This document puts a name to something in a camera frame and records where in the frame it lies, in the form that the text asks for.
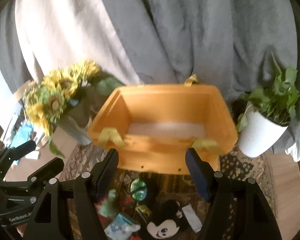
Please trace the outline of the beige curtain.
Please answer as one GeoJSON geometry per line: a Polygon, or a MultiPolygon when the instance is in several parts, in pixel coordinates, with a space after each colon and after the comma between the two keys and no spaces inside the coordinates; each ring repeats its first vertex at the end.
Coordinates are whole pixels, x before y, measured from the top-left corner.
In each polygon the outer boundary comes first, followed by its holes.
{"type": "Polygon", "coordinates": [[[56,68],[93,60],[125,85],[141,82],[102,0],[16,0],[15,23],[35,81],[56,68]]]}

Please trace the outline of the green black plush toy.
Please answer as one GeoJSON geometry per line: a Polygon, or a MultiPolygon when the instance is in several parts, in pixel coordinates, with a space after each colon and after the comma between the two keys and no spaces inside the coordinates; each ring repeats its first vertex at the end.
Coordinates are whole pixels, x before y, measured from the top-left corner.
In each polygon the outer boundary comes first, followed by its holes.
{"type": "Polygon", "coordinates": [[[147,197],[147,184],[140,178],[134,179],[130,185],[130,195],[138,202],[147,197]]]}

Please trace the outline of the grey curtain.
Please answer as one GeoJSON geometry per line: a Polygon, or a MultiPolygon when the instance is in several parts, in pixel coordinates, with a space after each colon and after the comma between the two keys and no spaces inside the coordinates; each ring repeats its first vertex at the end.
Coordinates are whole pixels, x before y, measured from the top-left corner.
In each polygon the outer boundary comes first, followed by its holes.
{"type": "MultiPolygon", "coordinates": [[[[15,1],[0,0],[0,72],[15,92],[35,81],[24,60],[15,1]]],[[[298,71],[300,0],[102,0],[141,83],[199,81],[219,88],[227,103],[275,79],[271,53],[298,71]]],[[[300,102],[296,119],[271,147],[300,154],[300,102]]]]}

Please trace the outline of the Mickey Mouse plush toy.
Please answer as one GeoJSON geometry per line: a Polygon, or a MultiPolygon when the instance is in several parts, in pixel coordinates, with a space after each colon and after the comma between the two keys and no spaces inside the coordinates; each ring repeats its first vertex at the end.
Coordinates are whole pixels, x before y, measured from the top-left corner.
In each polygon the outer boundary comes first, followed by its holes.
{"type": "Polygon", "coordinates": [[[180,203],[176,200],[167,200],[154,211],[147,224],[147,233],[154,239],[170,238],[179,231],[182,218],[180,203]]]}

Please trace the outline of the red green plush toy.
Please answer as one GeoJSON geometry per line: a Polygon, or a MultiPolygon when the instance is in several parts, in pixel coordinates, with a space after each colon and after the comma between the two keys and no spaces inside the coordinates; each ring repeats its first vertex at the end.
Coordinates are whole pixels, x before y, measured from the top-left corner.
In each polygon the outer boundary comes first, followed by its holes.
{"type": "Polygon", "coordinates": [[[126,191],[117,193],[116,189],[110,189],[106,195],[96,204],[95,209],[102,223],[114,221],[118,216],[133,220],[133,208],[135,200],[126,191]]]}

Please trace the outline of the patterned oriental rug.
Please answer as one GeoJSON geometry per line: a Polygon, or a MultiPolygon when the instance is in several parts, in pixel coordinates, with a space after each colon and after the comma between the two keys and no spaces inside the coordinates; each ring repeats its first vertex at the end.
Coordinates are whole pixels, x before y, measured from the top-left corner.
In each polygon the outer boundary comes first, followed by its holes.
{"type": "MultiPolygon", "coordinates": [[[[90,171],[93,166],[102,161],[106,152],[92,144],[88,146],[77,145],[69,160],[66,162],[60,180],[75,179],[84,171],[90,171]]],[[[274,190],[273,169],[267,156],[257,158],[246,157],[237,148],[219,159],[221,172],[228,178],[245,180],[254,178],[260,186],[274,215],[277,215],[277,200],[274,190]]],[[[130,217],[137,219],[135,210],[136,201],[129,196],[131,182],[142,179],[154,187],[154,203],[162,204],[169,199],[177,200],[181,205],[190,204],[200,221],[204,221],[209,211],[209,203],[201,198],[189,175],[169,175],[158,173],[140,173],[136,171],[118,169],[110,184],[110,189],[116,191],[117,208],[130,217]]]]}

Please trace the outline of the white paper tag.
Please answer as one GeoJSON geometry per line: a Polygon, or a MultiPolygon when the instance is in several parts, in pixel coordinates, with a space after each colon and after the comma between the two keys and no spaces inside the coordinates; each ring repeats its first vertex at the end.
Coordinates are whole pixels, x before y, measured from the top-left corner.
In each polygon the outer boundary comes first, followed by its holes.
{"type": "Polygon", "coordinates": [[[200,219],[198,218],[198,216],[196,215],[191,204],[182,207],[181,210],[182,210],[185,218],[187,219],[190,227],[192,228],[192,230],[195,233],[200,232],[200,230],[202,228],[202,223],[201,223],[200,219]]]}

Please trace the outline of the green leafy plant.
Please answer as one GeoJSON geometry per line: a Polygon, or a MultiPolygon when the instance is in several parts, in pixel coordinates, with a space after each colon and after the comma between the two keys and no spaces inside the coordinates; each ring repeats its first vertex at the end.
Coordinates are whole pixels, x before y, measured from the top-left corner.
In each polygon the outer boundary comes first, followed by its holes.
{"type": "Polygon", "coordinates": [[[300,101],[300,92],[295,86],[298,71],[292,67],[282,68],[273,53],[275,79],[271,86],[254,88],[243,93],[240,99],[252,106],[267,120],[286,127],[296,119],[296,103],[300,101]]]}

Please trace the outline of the grey ribbed vase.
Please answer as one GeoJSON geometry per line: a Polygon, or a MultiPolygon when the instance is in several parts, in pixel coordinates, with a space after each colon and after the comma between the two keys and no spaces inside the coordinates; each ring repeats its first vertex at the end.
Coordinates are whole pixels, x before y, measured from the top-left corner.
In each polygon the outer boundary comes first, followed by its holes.
{"type": "Polygon", "coordinates": [[[57,125],[68,135],[74,138],[80,145],[91,144],[87,134],[87,126],[90,120],[90,108],[85,100],[79,102],[76,106],[67,110],[61,115],[57,125]]]}

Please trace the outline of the blue cloth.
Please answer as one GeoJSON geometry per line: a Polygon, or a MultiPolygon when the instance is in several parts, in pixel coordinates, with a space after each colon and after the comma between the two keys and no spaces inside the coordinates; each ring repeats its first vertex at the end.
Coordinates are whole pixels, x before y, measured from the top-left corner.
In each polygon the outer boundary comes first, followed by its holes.
{"type": "Polygon", "coordinates": [[[19,127],[19,129],[17,130],[10,144],[10,148],[18,147],[24,144],[25,142],[27,142],[33,131],[34,131],[34,126],[29,121],[24,121],[19,127]]]}

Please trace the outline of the blue white cartoon pouch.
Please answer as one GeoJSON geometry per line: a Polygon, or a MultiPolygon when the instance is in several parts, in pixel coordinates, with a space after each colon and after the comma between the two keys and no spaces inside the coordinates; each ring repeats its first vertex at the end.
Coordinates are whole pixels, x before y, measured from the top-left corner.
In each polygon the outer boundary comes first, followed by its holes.
{"type": "Polygon", "coordinates": [[[113,240],[126,240],[141,229],[139,222],[124,213],[119,213],[115,219],[105,228],[107,237],[113,240]]]}

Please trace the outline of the orange plastic crate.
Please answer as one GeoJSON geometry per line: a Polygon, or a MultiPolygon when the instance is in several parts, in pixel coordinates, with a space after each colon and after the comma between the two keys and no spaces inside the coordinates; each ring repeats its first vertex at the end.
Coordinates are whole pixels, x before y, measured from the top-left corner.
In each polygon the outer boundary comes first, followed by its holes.
{"type": "Polygon", "coordinates": [[[189,148],[217,170],[238,139],[220,91],[192,79],[115,89],[88,135],[96,146],[118,151],[119,168],[163,174],[188,174],[189,148]]]}

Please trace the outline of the sunflower bouquet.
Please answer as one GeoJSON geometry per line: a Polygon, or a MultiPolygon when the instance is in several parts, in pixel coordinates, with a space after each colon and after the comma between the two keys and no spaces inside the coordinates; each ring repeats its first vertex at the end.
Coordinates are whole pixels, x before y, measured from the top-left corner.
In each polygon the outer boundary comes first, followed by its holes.
{"type": "Polygon", "coordinates": [[[90,123],[113,90],[122,85],[92,60],[76,62],[69,68],[57,68],[44,76],[40,83],[31,82],[25,90],[25,117],[44,132],[50,151],[61,157],[62,152],[52,141],[61,115],[85,100],[90,108],[90,123]]]}

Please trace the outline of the white ribbed plant pot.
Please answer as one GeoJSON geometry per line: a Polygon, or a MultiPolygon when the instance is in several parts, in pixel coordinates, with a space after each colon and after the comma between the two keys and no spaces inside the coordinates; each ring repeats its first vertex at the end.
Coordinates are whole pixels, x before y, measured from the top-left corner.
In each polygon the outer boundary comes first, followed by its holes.
{"type": "Polygon", "coordinates": [[[238,148],[247,157],[256,158],[271,148],[287,128],[268,120],[248,102],[238,119],[238,148]]]}

